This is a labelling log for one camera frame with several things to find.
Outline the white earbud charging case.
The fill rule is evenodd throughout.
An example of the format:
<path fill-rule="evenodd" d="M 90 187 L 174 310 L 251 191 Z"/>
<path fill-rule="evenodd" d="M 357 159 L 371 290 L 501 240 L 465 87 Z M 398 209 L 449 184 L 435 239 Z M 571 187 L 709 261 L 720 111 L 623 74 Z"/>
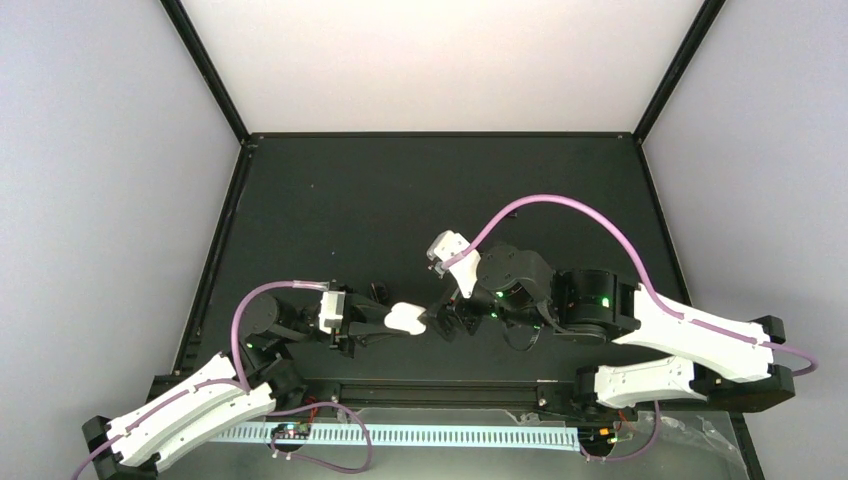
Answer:
<path fill-rule="evenodd" d="M 426 332 L 427 326 L 420 319 L 426 308 L 407 302 L 394 304 L 384 317 L 384 325 L 391 329 L 405 332 L 412 336 Z"/>

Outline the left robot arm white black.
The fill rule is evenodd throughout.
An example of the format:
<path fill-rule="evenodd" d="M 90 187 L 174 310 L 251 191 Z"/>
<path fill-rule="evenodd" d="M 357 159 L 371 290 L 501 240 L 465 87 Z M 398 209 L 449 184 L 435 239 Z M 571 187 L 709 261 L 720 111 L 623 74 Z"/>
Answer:
<path fill-rule="evenodd" d="M 72 476 L 92 467 L 99 479 L 155 479 L 219 434 L 255 418 L 297 418 L 282 435 L 313 430 L 314 417 L 333 409 L 359 419 L 338 399 L 308 400 L 308 387 L 288 352 L 291 343 L 324 341 L 346 355 L 377 336 L 420 335 L 422 307 L 387 305 L 332 282 L 284 280 L 250 291 L 237 305 L 230 347 L 145 405 L 115 418 L 95 416 L 82 427 L 88 455 Z"/>

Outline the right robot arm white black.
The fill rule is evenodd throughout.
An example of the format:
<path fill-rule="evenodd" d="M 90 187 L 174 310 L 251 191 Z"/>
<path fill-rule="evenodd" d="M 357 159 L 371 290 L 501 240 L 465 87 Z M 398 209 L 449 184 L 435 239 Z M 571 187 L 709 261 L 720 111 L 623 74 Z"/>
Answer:
<path fill-rule="evenodd" d="M 569 401 L 582 418 L 660 401 L 756 413 L 796 393 L 793 372 L 773 355 L 785 341 L 779 318 L 728 320 L 652 298 L 643 283 L 607 271 L 555 270 L 538 253 L 508 245 L 484 253 L 432 246 L 427 256 L 434 271 L 456 283 L 420 317 L 445 339 L 474 334 L 483 321 L 495 320 L 535 333 L 550 329 L 576 345 L 660 353 L 631 365 L 580 368 Z"/>

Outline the black earbud case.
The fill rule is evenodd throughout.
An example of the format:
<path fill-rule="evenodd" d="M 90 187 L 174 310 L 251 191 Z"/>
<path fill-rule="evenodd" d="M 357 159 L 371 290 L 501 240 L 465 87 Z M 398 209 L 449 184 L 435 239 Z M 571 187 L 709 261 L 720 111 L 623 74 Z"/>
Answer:
<path fill-rule="evenodd" d="M 373 282 L 369 287 L 370 298 L 379 304 L 386 305 L 390 300 L 387 287 L 381 282 Z"/>

